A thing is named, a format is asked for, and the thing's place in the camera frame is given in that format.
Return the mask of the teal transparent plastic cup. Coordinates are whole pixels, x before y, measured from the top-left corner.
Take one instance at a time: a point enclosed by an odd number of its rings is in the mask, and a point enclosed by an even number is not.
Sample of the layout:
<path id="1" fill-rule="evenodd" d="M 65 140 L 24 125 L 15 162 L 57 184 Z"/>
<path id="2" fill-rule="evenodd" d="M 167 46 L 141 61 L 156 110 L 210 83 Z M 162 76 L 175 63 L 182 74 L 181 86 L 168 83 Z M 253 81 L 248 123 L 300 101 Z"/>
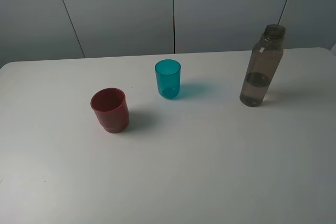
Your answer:
<path id="1" fill-rule="evenodd" d="M 180 91 L 180 63 L 173 59 L 164 59 L 154 69 L 159 94 L 166 99 L 175 98 Z"/>

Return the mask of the smoky transparent plastic bottle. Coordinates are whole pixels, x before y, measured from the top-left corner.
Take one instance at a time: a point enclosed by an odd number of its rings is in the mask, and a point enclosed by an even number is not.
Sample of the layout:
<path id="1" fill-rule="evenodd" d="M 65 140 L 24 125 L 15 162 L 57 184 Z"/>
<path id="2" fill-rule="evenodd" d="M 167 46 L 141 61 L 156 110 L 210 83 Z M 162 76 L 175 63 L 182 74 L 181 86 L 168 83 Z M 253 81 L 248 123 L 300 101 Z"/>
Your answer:
<path id="1" fill-rule="evenodd" d="M 267 25 L 252 49 L 239 96 L 244 105 L 257 107 L 262 104 L 283 56 L 285 33 L 286 29 L 282 25 Z"/>

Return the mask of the red plastic cup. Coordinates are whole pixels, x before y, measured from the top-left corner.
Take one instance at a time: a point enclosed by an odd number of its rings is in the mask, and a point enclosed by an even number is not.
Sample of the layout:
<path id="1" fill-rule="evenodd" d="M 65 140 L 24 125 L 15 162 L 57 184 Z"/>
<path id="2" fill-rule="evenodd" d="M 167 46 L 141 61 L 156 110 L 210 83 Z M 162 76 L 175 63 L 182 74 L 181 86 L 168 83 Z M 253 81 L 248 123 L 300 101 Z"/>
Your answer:
<path id="1" fill-rule="evenodd" d="M 90 101 L 100 125 L 109 133 L 122 132 L 129 125 L 129 110 L 125 94 L 118 88 L 97 92 Z"/>

